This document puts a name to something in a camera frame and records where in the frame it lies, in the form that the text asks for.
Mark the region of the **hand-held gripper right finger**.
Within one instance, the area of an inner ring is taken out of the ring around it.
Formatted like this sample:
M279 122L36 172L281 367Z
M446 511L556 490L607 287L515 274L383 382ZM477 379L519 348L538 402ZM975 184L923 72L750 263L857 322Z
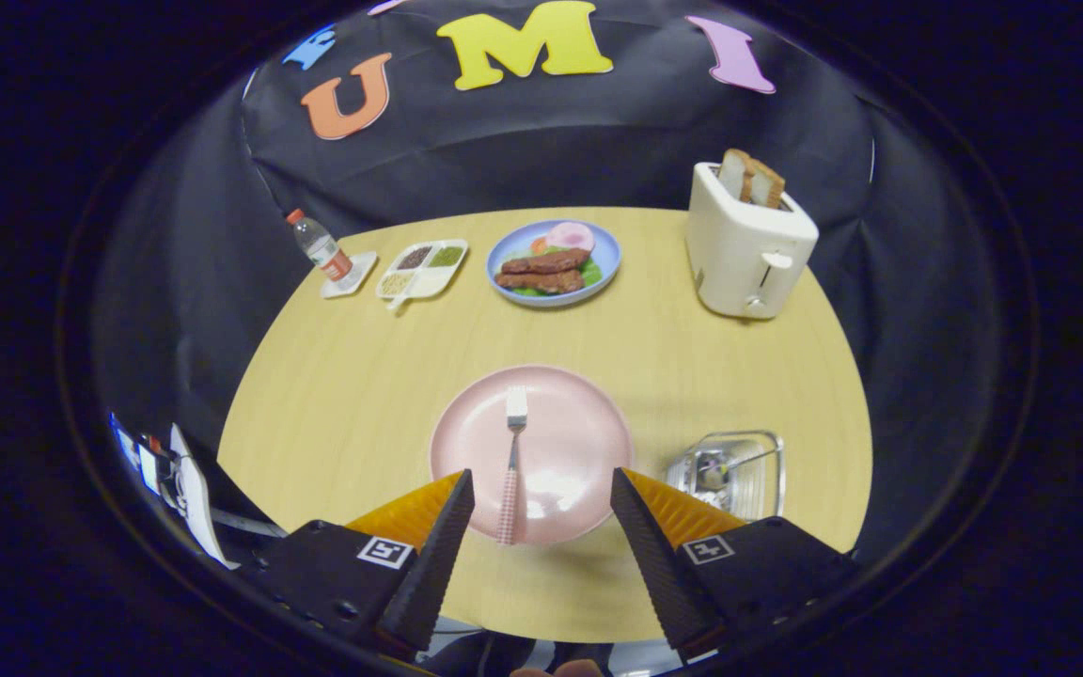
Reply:
M629 468L615 468L610 505L683 660L765 650L859 573L854 558L791 520L748 522Z

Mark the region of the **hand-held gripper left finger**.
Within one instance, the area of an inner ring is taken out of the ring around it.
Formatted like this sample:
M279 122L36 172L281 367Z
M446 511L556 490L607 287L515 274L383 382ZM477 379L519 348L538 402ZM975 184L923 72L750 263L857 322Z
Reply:
M345 526L310 520L259 551L250 583L309 627L408 663L430 646L475 508L465 468Z

